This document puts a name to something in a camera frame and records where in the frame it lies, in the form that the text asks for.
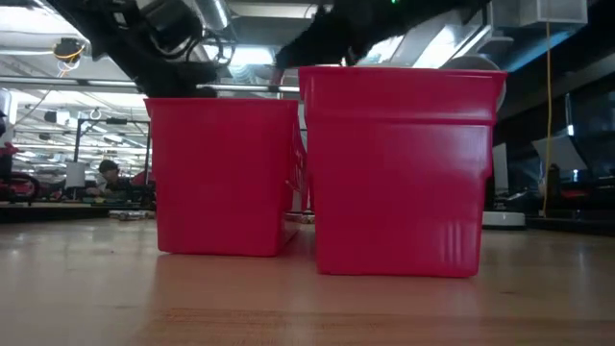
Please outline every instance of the man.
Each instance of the man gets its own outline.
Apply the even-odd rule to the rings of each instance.
[[[128,179],[119,177],[119,166],[111,160],[103,160],[98,167],[98,171],[103,177],[103,183],[98,187],[90,187],[86,190],[87,194],[97,197],[111,199],[126,199],[131,189]]]

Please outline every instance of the plastic bin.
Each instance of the plastic bin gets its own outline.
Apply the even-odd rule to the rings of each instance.
[[[477,274],[503,72],[309,67],[308,169],[327,274]]]
[[[297,101],[148,99],[159,249],[269,257],[304,157]]]

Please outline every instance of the red container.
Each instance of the red container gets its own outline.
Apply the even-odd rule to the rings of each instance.
[[[148,99],[159,249],[179,254],[275,256],[297,167],[298,103]]]
[[[503,72],[309,67],[316,258],[327,274],[477,274]]]

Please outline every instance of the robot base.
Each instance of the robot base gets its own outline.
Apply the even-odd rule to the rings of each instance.
[[[523,231],[526,229],[526,216],[522,212],[484,211],[482,227],[485,230]]]

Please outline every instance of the floor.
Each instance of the floor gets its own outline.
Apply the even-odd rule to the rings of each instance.
[[[471,280],[161,254],[152,221],[0,225],[2,345],[614,345],[615,238],[485,233]]]

